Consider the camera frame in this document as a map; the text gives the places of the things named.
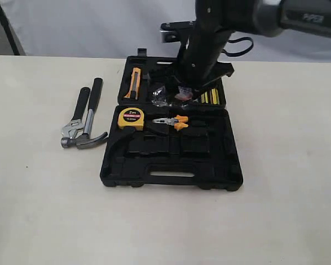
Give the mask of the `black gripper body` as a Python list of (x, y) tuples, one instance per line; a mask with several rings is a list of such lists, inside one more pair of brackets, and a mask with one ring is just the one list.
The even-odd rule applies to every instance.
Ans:
[(223, 76), (230, 77), (234, 73), (232, 64), (220, 63), (218, 58), (233, 33), (217, 20), (197, 18), (178, 59), (179, 81), (194, 90), (206, 90)]

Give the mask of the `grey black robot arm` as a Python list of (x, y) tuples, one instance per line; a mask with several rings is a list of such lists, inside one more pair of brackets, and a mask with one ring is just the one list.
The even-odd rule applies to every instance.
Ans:
[(331, 1), (196, 1), (194, 28), (179, 55), (180, 82), (200, 89), (234, 32), (273, 38), (295, 30), (331, 38)]

